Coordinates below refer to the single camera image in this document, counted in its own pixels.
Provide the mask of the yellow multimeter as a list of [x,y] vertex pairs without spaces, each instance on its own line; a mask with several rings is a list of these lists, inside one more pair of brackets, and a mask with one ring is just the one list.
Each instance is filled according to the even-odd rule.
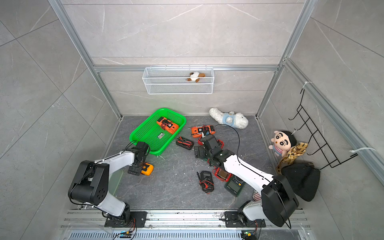
[[144,163],[141,169],[141,175],[150,176],[154,170],[154,166],[149,163]]

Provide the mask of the green plastic basket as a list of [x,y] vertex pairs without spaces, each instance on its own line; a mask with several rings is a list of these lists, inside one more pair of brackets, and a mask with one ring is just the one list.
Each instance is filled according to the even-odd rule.
[[[171,120],[179,126],[179,129],[173,135],[163,130],[157,124],[157,120],[160,117],[165,117],[168,120]],[[130,134],[130,141],[147,143],[151,148],[150,154],[159,156],[166,150],[172,141],[176,139],[186,123],[187,119],[185,116],[173,110],[161,108],[150,115]],[[160,133],[164,133],[165,135],[161,139],[158,139],[157,136]]]

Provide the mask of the small black multimeter red leads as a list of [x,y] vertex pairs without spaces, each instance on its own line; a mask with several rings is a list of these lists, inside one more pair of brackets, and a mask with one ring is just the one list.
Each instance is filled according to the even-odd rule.
[[210,194],[214,191],[214,181],[212,178],[212,173],[209,171],[197,172],[199,179],[199,184],[202,188],[202,191],[206,194]]

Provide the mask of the orange multimeter with black leads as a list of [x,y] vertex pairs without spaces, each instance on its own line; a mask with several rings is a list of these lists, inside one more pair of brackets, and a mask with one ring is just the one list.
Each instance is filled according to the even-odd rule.
[[167,131],[168,133],[170,134],[174,134],[178,129],[179,129],[179,126],[177,124],[175,124],[174,122],[172,122],[171,120],[168,120],[167,118],[165,117],[160,117],[158,120],[157,120],[157,124],[165,131]]

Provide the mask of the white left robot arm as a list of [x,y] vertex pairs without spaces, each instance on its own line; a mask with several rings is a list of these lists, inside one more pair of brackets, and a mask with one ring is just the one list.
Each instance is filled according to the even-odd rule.
[[94,206],[110,218],[129,222],[130,206],[109,192],[113,173],[125,167],[128,174],[151,175],[154,167],[146,163],[151,149],[145,142],[129,143],[121,152],[98,161],[82,161],[68,190],[70,201],[76,205]]

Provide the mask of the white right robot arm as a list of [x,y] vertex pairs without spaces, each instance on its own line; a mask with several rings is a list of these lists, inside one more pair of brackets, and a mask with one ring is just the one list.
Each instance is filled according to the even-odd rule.
[[203,137],[196,153],[200,159],[240,178],[260,195],[260,200],[247,202],[238,209],[237,220],[246,223],[268,219],[277,227],[291,227],[290,217],[299,201],[285,176],[267,174],[241,160],[234,152],[224,149],[213,135]]

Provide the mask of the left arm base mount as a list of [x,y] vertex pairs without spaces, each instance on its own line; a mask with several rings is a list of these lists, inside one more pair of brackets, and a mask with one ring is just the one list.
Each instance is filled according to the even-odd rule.
[[104,227],[128,228],[132,224],[135,224],[136,228],[143,228],[145,226],[146,219],[147,212],[145,211],[124,212],[120,217],[107,215]]

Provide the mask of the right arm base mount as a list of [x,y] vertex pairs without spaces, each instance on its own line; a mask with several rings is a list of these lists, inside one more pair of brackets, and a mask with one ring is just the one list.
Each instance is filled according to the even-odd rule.
[[227,228],[265,228],[265,219],[261,201],[247,201],[236,211],[226,211],[219,218]]

